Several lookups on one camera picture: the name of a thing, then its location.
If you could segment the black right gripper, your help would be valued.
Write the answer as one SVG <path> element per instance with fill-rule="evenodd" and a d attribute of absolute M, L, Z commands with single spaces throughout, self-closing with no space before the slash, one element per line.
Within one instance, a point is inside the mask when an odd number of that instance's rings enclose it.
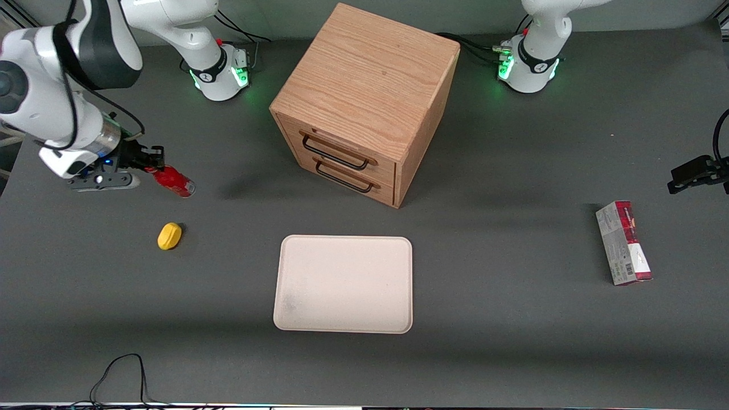
<path fill-rule="evenodd" d="M 136 169 L 146 173 L 164 172 L 166 166 L 153 165 L 151 161 L 164 161 L 165 149 L 162 146 L 151 146 L 149 152 L 146 147 L 138 143 L 137 140 L 120 141 L 117 146 L 117 165 L 118 170 Z"/>

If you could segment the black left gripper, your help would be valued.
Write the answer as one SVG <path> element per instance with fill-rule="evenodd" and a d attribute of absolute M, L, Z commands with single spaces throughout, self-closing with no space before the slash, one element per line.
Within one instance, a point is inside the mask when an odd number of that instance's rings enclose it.
<path fill-rule="evenodd" d="M 690 178 L 684 180 L 674 179 L 668 182 L 667 190 L 671 195 L 705 184 L 722 185 L 724 192 L 727 195 L 729 194 L 728 157 L 712 160 L 710 155 L 701 155 L 672 169 L 671 176 L 673 178 Z"/>

